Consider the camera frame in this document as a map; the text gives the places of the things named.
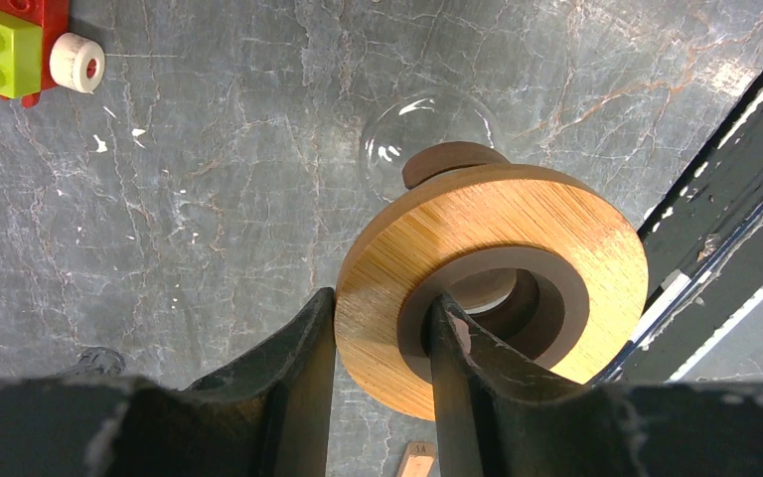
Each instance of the white paint speck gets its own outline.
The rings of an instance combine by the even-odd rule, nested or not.
[[[142,149],[144,149],[145,147],[144,147],[144,144],[139,142],[138,137],[144,134],[145,132],[147,131],[145,131],[144,129],[139,129],[138,127],[130,131],[130,134],[133,136],[133,141],[135,141],[136,145],[141,147]]]
[[[741,117],[738,118],[737,121],[735,121],[735,124],[732,125],[732,128],[729,130],[729,132],[726,133],[726,135],[721,139],[720,144],[718,144],[718,149],[722,148],[724,144],[726,144],[726,141],[729,140],[730,137],[732,137],[735,134],[735,131],[738,130],[739,127],[741,127],[745,122],[747,122],[747,118],[750,117],[751,114],[756,112],[756,109],[759,107],[759,104],[763,103],[763,87],[759,89],[759,94],[756,95],[756,98],[753,99],[753,101],[747,105],[747,109],[744,110],[744,112],[741,114]]]
[[[700,167],[698,167],[697,170],[694,171],[694,176],[695,177],[700,177],[700,174],[703,174],[703,171],[706,170],[706,166],[708,166],[708,165],[709,165],[708,161],[704,162],[702,165],[700,165]]]
[[[705,271],[700,277],[697,278],[697,284],[703,285],[709,278],[712,277],[712,270]]]
[[[470,354],[472,352],[472,335],[469,334],[469,325],[460,318],[452,318],[452,323],[455,325],[455,334],[458,335],[461,350],[466,355]]]
[[[97,134],[92,134],[92,137],[94,137],[94,140],[97,142],[97,149],[95,149],[94,152],[106,152],[109,149],[106,148],[106,141],[101,141],[99,137],[97,137]]]
[[[636,328],[633,330],[630,340],[634,343],[642,343],[643,349],[648,348],[648,340],[643,340],[645,333],[657,322],[660,316],[668,309],[691,283],[691,278],[682,273],[679,270],[674,270],[663,280],[663,292],[657,297],[656,300],[645,310],[642,314],[642,318],[639,319],[639,323],[636,324]]]
[[[106,473],[106,467],[112,461],[112,442],[118,436],[121,421],[129,406],[125,403],[115,407],[115,416],[105,419],[100,429],[92,436],[83,456],[83,464],[88,468],[88,475]]]

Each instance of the red lego brick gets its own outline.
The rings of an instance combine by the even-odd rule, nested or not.
[[[57,86],[51,78],[48,62],[57,38],[69,32],[70,5],[71,0],[0,0],[2,12],[42,27],[42,90]],[[37,102],[38,93],[22,99],[26,107]]]

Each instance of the transparent glass bubble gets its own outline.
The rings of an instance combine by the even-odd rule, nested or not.
[[[406,192],[402,168],[416,153],[442,142],[468,141],[503,148],[496,118],[474,97],[432,88],[411,95],[367,124],[360,165],[370,189],[392,202]]]

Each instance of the gray marble surface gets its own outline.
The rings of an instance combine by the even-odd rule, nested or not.
[[[427,86],[479,98],[512,160],[638,225],[763,68],[763,0],[73,0],[73,16],[108,53],[99,90],[0,100],[0,376],[105,346],[181,387],[252,347],[335,283],[383,206],[362,127]],[[433,438],[339,367],[330,475],[392,476]]]

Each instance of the bamboo wooden disc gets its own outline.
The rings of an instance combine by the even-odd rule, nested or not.
[[[580,182],[535,166],[497,164],[435,177],[406,193],[359,235],[338,278],[335,337],[355,381],[385,405],[433,420],[431,384],[407,365],[397,320],[435,270],[477,250],[526,246],[580,275],[589,316],[551,370],[578,383],[601,371],[639,320],[644,251],[624,217]]]

